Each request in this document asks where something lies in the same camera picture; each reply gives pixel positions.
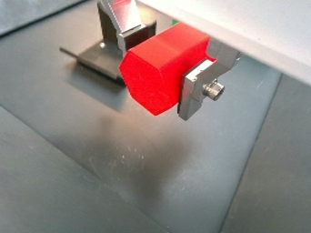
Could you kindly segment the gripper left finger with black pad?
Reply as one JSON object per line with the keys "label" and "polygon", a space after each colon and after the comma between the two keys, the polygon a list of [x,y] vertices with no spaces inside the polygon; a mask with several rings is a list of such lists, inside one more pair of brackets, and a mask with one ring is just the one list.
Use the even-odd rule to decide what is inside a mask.
{"label": "gripper left finger with black pad", "polygon": [[99,0],[99,8],[114,29],[114,39],[122,54],[146,39],[146,26],[141,22],[134,0]]}

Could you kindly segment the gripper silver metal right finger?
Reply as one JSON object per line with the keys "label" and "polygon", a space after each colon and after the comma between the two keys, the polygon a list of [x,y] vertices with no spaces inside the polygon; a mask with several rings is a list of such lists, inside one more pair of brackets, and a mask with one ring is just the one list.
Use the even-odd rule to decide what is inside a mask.
{"label": "gripper silver metal right finger", "polygon": [[201,107],[208,97],[216,101],[224,91],[217,78],[234,66],[241,53],[216,39],[209,40],[206,55],[213,61],[204,59],[182,75],[181,96],[177,105],[177,114],[188,120]]}

